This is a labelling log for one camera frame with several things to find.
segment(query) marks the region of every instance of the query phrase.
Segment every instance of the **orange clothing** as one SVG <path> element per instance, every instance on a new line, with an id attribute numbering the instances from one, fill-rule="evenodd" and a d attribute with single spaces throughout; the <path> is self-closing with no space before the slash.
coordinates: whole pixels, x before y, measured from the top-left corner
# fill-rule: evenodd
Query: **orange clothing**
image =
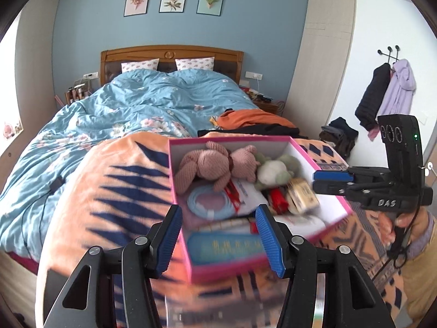
<path id="1" fill-rule="evenodd" d="M 260 109 L 226 111 L 217 119 L 217 123 L 223 129 L 236 129 L 252 125 L 273 125 L 275 123 L 296 128 L 289 120 Z"/>

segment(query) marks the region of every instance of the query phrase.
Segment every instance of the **blue floral comforter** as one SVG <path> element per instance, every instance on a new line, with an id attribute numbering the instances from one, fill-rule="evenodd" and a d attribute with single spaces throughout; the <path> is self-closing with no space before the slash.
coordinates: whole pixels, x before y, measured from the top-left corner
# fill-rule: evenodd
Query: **blue floral comforter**
<path id="1" fill-rule="evenodd" d="M 39 261 L 65 186 L 50 192 L 50 185 L 67 182 L 94 145 L 138 131 L 196 137 L 228 108 L 256 106 L 226 76 L 193 69 L 126 72 L 64 107 L 25 149 L 0 195 L 0 249 Z"/>

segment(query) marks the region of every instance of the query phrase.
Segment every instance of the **green and white plush toy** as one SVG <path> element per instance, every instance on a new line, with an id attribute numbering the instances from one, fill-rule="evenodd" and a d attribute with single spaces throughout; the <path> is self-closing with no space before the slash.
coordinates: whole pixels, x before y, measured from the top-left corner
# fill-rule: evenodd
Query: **green and white plush toy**
<path id="1" fill-rule="evenodd" d="M 261 153 L 255 154 L 261 164 L 256 170 L 255 188 L 259 191 L 286 185 L 293 177 L 299 175 L 301 164 L 291 155 L 283 154 L 272 160 Z"/>

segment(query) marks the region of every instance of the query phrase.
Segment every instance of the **metal screw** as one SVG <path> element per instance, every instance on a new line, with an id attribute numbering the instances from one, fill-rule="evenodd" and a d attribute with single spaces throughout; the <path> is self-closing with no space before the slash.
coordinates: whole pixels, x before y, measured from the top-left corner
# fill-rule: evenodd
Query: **metal screw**
<path id="1" fill-rule="evenodd" d="M 294 236 L 291 241 L 296 245 L 301 245 L 303 243 L 303 238 L 301 236 Z"/>
<path id="2" fill-rule="evenodd" d="M 340 250 L 340 253 L 343 253 L 343 254 L 350 253 L 350 248 L 347 245 L 341 245 L 339 250 Z"/>
<path id="3" fill-rule="evenodd" d="M 147 238 L 145 236 L 139 236 L 137 239 L 135 239 L 136 245 L 144 245 L 147 243 Z"/>
<path id="4" fill-rule="evenodd" d="M 91 255 L 97 255 L 97 254 L 100 253 L 100 248 L 99 248 L 99 247 L 92 247 L 92 248 L 90 249 L 89 253 L 90 253 Z"/>

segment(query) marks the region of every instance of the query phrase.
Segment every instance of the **white patterned pillow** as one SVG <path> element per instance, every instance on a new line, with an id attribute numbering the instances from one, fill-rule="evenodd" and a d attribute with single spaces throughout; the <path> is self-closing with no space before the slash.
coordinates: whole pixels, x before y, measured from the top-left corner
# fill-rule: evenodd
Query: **white patterned pillow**
<path id="1" fill-rule="evenodd" d="M 178 70 L 187 69 L 214 69 L 214 57 L 212 58 L 200 58 L 200 59 L 175 59 Z"/>
<path id="2" fill-rule="evenodd" d="M 145 60 L 145 61 L 132 61 L 130 63 L 122 63 L 122 73 L 129 72 L 136 69 L 148 69 L 156 70 L 158 69 L 159 59 Z"/>

